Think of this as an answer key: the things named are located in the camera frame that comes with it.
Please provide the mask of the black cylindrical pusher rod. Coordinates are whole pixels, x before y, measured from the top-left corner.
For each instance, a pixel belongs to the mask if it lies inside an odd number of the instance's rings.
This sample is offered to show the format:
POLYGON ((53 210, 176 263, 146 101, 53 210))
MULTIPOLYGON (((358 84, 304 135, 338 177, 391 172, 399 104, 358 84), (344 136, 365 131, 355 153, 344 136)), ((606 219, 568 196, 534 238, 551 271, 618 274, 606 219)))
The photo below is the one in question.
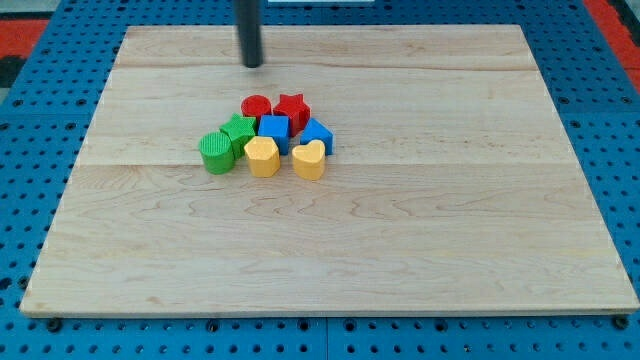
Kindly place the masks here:
POLYGON ((247 68, 263 65, 259 0, 234 0, 234 15, 242 64, 247 68))

